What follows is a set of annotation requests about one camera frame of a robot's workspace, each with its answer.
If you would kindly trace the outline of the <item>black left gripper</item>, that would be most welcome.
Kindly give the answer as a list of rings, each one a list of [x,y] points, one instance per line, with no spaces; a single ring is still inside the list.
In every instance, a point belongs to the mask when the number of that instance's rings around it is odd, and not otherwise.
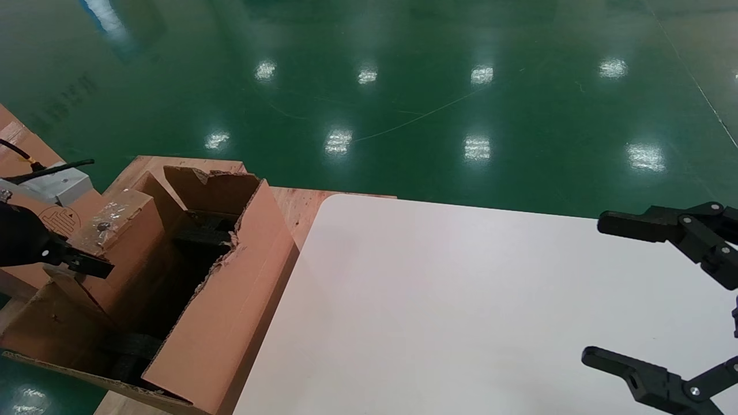
[[[29,209],[1,203],[1,266],[66,265],[71,271],[108,278],[114,265],[60,241]]]

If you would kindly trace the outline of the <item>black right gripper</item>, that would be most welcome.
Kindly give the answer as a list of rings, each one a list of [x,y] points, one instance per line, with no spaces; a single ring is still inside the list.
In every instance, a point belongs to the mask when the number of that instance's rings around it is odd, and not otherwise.
[[[604,211],[600,233],[651,243],[669,242],[727,290],[737,287],[737,210],[718,202],[687,209],[651,206],[645,213]],[[738,297],[731,311],[738,338]],[[737,357],[689,380],[664,367],[595,346],[583,365],[621,378],[641,405],[669,414],[721,414],[712,398],[737,383]]]

